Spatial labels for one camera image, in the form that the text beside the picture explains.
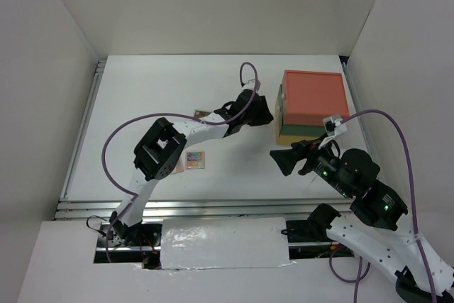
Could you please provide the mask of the green drawer unit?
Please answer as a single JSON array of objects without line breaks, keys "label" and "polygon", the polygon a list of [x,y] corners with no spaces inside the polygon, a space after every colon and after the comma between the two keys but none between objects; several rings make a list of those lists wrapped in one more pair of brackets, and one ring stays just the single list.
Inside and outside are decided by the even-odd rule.
[{"label": "green drawer unit", "polygon": [[283,109],[282,87],[279,87],[274,115],[278,136],[313,136],[315,138],[318,138],[319,136],[322,136],[326,132],[324,126],[293,125],[284,123],[282,109]]}]

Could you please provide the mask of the salmon top drawer unit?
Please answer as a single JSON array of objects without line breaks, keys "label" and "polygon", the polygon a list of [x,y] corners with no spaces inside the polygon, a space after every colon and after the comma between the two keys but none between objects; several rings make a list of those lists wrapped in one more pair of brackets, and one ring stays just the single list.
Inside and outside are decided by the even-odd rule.
[{"label": "salmon top drawer unit", "polygon": [[321,126],[326,117],[350,115],[340,73],[286,70],[281,90],[286,125]]}]

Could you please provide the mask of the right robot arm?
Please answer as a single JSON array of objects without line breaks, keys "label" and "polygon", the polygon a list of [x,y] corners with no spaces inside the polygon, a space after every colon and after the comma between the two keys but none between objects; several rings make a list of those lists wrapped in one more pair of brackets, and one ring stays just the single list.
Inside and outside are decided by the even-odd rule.
[{"label": "right robot arm", "polygon": [[291,222],[283,234],[291,238],[310,233],[316,240],[330,239],[364,258],[394,283],[405,302],[452,302],[453,267],[414,230],[413,218],[404,200],[380,182],[379,165],[364,150],[352,148],[341,156],[320,141],[300,141],[287,150],[270,151],[282,174],[288,176],[299,161],[298,172],[316,173],[335,191],[351,199],[350,210],[364,225],[385,240],[380,243],[355,228],[329,204],[318,205],[306,222]]}]

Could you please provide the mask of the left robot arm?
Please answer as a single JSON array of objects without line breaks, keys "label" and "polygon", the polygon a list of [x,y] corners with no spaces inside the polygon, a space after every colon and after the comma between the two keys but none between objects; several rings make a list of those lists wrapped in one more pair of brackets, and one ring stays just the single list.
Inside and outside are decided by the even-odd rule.
[{"label": "left robot arm", "polygon": [[143,212],[154,188],[176,168],[187,148],[227,138],[238,133],[243,126],[263,126],[273,120],[266,97],[251,89],[243,89],[236,100],[199,119],[178,114],[177,117],[182,120],[173,123],[167,120],[168,116],[174,114],[156,115],[153,125],[134,147],[134,171],[127,187],[122,187],[109,173],[106,149],[113,137],[134,120],[118,127],[108,137],[101,152],[101,164],[106,176],[123,192],[123,199],[111,214],[109,223],[115,239],[125,246],[138,240]]}]

